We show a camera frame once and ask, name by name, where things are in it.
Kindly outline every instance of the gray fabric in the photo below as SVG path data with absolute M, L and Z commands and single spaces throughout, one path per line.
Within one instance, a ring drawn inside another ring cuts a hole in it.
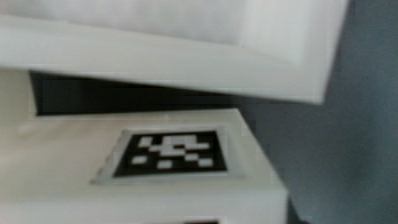
M 323 106 L 235 98 L 310 224 L 398 223 L 398 1 L 353 1 Z

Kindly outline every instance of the white panel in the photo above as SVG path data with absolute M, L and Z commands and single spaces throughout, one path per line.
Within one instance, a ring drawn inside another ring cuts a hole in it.
M 227 126 L 243 176 L 172 179 L 157 174 L 161 181 L 90 184 L 120 130 L 193 130 L 204 124 Z M 285 223 L 287 191 L 235 110 L 36 118 L 17 137 L 0 141 L 5 223 L 163 224 L 212 219 L 220 224 Z
M 6 0 L 1 15 L 115 29 L 0 16 L 0 66 L 321 103 L 346 3 Z

